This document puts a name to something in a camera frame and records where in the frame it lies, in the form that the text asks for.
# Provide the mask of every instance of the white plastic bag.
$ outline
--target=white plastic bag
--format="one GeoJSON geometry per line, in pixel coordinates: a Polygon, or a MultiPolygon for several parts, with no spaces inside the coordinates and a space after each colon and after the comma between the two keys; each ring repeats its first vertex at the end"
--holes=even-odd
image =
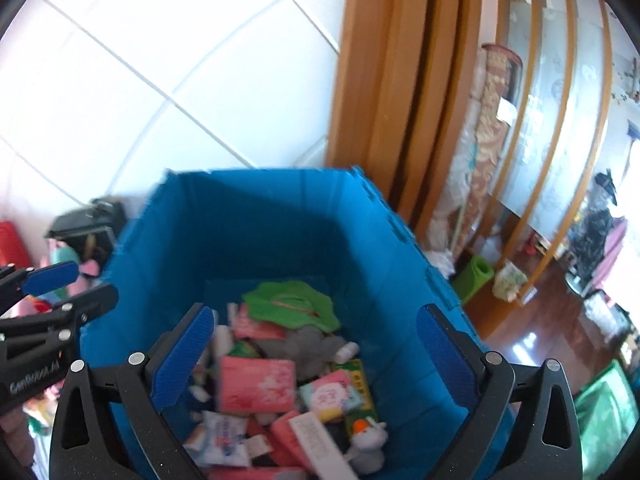
{"type": "Polygon", "coordinates": [[[450,251],[426,251],[424,255],[429,263],[440,271],[446,280],[448,280],[456,268],[453,266],[453,254],[450,251]]]}
{"type": "Polygon", "coordinates": [[[506,262],[495,275],[492,293],[499,300],[511,303],[518,297],[520,287],[527,283],[528,279],[524,272],[511,262],[506,262]]]}

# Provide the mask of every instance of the shiny wooden floor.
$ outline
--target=shiny wooden floor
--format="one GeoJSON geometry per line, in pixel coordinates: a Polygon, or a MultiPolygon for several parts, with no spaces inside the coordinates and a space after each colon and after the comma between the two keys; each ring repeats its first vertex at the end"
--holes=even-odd
{"type": "MultiPolygon", "coordinates": [[[[518,260],[516,265],[525,273],[537,262],[535,256],[518,260]]],[[[465,311],[480,337],[510,362],[539,366],[547,358],[557,359],[575,394],[614,358],[555,261],[536,284],[538,293],[524,307],[498,300],[491,292],[492,283],[471,299],[465,311]]]]}

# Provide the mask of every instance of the green package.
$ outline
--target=green package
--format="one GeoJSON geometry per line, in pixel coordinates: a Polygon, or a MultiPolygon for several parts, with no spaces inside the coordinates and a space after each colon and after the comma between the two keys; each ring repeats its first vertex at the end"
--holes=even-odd
{"type": "Polygon", "coordinates": [[[370,416],[376,422],[379,422],[378,414],[376,413],[376,407],[373,405],[373,399],[371,392],[369,391],[369,385],[367,384],[367,378],[364,375],[364,368],[362,367],[362,361],[360,359],[351,359],[343,365],[333,364],[331,366],[333,370],[344,370],[349,374],[351,383],[358,391],[364,404],[347,415],[344,416],[344,423],[347,426],[347,433],[349,438],[353,434],[353,423],[359,418],[367,418],[370,416]]]}
{"type": "Polygon", "coordinates": [[[229,357],[249,357],[252,359],[260,359],[264,357],[264,352],[262,352],[252,341],[248,339],[241,339],[227,355],[229,357]]]}
{"type": "Polygon", "coordinates": [[[331,298],[305,282],[261,283],[242,298],[252,319],[290,329],[313,325],[325,333],[340,328],[331,298]]]}

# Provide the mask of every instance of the small item pile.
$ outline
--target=small item pile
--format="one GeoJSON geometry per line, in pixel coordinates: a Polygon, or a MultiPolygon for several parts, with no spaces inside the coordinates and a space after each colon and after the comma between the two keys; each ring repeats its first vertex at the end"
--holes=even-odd
{"type": "Polygon", "coordinates": [[[210,480],[349,480],[384,465],[359,346],[329,297],[303,282],[263,283],[227,305],[193,370],[185,450],[210,480]]]}

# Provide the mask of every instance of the white tiled wall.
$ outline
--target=white tiled wall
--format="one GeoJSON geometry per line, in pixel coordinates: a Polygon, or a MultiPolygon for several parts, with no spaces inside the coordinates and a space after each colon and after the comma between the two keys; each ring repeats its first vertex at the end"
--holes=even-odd
{"type": "Polygon", "coordinates": [[[345,0],[28,0],[0,41],[0,219],[50,220],[164,168],[321,166],[345,0]]]}

